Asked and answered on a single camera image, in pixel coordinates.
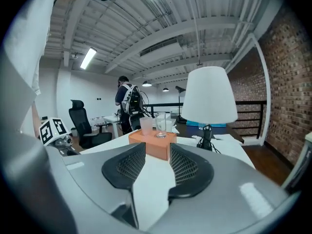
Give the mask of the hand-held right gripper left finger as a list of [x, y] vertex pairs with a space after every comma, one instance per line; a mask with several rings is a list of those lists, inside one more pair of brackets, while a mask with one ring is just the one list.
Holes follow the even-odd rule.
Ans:
[[63, 161], [74, 181], [96, 205], [126, 225], [138, 228], [133, 185], [145, 158], [145, 143], [135, 143], [67, 156]]

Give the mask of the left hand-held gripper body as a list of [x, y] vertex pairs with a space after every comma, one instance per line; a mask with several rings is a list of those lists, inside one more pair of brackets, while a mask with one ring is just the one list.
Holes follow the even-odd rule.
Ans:
[[73, 147], [72, 137], [61, 118], [51, 117], [39, 127], [39, 138], [44, 146], [58, 149], [62, 156], [79, 155]]

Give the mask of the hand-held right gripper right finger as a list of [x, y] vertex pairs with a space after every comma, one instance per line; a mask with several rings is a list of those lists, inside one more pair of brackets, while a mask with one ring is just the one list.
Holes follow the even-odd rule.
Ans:
[[267, 234], [289, 210], [289, 195], [245, 162], [171, 145], [175, 186], [150, 234]]

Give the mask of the frosted pink cup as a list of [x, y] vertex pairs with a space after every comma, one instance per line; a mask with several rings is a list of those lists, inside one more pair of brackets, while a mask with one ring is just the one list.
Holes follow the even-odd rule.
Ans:
[[141, 131], [144, 136], [148, 136], [153, 131], [153, 118], [152, 117], [142, 117], [139, 119]]

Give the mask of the small clear glass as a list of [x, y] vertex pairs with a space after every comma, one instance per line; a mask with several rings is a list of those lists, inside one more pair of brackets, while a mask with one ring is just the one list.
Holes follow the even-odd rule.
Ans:
[[164, 138], [166, 137], [166, 113], [159, 112], [155, 113], [155, 123], [156, 123], [156, 137]]

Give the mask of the person's left forearm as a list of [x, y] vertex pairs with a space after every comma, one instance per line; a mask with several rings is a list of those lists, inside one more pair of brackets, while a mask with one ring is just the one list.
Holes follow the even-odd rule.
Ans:
[[35, 102], [33, 102], [32, 106], [31, 106], [31, 112], [32, 112], [32, 122], [33, 122], [34, 135], [36, 138], [38, 138], [39, 137], [39, 127], [41, 126], [41, 120], [39, 118]]

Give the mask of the black office chair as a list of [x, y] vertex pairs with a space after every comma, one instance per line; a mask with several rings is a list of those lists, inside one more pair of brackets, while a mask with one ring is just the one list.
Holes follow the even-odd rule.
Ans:
[[71, 100], [72, 108], [69, 109], [70, 118], [78, 132], [79, 145], [84, 149], [90, 149], [112, 140], [112, 133], [92, 133], [84, 103], [81, 100]]

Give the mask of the orange box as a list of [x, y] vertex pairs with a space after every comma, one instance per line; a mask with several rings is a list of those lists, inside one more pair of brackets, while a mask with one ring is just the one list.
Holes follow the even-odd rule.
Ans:
[[176, 143], [177, 136], [175, 133], [166, 133], [166, 137], [158, 138], [157, 131], [152, 131], [149, 135], [144, 136], [141, 130], [133, 131], [129, 134], [129, 143], [144, 142], [146, 154], [162, 160], [169, 160], [170, 144]]

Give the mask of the small white table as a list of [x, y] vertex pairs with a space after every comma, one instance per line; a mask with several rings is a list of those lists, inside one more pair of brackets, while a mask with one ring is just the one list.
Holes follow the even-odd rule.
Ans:
[[298, 190], [300, 179], [308, 169], [310, 162], [312, 161], [312, 132], [305, 136], [305, 143], [300, 156], [291, 170], [289, 176], [282, 184], [282, 188], [288, 193], [292, 194]]

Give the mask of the black railing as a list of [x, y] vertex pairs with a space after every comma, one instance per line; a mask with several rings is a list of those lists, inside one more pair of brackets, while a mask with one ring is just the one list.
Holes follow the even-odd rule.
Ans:
[[[230, 134], [233, 138], [238, 140], [242, 144], [247, 143], [247, 139], [260, 140], [261, 134], [264, 132], [262, 130], [262, 125], [264, 121], [264, 108], [266, 106], [266, 101], [236, 101], [238, 108], [238, 119], [233, 123], [228, 123], [226, 126], [213, 126], [212, 134], [214, 137], [217, 135]], [[176, 103], [155, 103], [146, 104], [143, 106], [144, 112], [148, 115], [154, 117], [155, 113], [160, 112], [165, 109], [166, 112], [170, 108], [178, 107], [178, 102]], [[178, 115], [173, 115], [172, 118], [177, 121]], [[203, 131], [195, 124], [183, 124], [176, 122], [176, 128], [179, 131], [180, 137], [191, 137], [193, 135], [203, 136]]]

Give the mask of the long ceiling light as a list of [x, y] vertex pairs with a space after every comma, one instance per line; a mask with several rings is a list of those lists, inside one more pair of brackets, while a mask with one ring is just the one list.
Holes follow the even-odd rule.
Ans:
[[97, 50], [90, 47], [89, 50], [87, 51], [85, 57], [83, 58], [83, 61], [80, 65], [80, 68], [85, 70], [96, 53], [97, 53]]

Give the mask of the grey backpack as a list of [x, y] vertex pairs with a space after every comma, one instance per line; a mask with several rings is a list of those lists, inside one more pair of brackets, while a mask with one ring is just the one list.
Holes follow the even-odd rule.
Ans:
[[139, 87], [137, 85], [129, 86], [128, 84], [123, 84], [122, 86], [127, 89], [121, 102], [123, 111], [130, 116], [142, 113], [143, 103]]

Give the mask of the white table lamp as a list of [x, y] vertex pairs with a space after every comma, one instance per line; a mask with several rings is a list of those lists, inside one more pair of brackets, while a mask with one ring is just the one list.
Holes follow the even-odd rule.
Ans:
[[188, 75], [182, 117], [204, 124], [199, 148], [212, 151], [212, 124], [227, 124], [238, 119], [233, 90], [222, 67], [209, 66]]

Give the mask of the black floor lamp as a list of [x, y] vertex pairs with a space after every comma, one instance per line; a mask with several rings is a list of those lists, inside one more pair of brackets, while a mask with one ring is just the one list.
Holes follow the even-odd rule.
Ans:
[[181, 87], [179, 87], [179, 86], [176, 86], [175, 88], [176, 88], [177, 91], [178, 91], [178, 117], [177, 117], [177, 122], [178, 122], [178, 123], [186, 124], [187, 120], [184, 119], [184, 118], [181, 116], [181, 107], [182, 107], [182, 106], [181, 106], [181, 102], [180, 102], [180, 94], [183, 93], [183, 92], [185, 92], [186, 89], [181, 88]]

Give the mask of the person's white shirt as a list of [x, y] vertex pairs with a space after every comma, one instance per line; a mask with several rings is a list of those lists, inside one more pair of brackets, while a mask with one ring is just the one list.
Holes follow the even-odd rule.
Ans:
[[54, 0], [27, 0], [4, 38], [4, 49], [14, 68], [36, 95], [39, 61], [44, 54]]

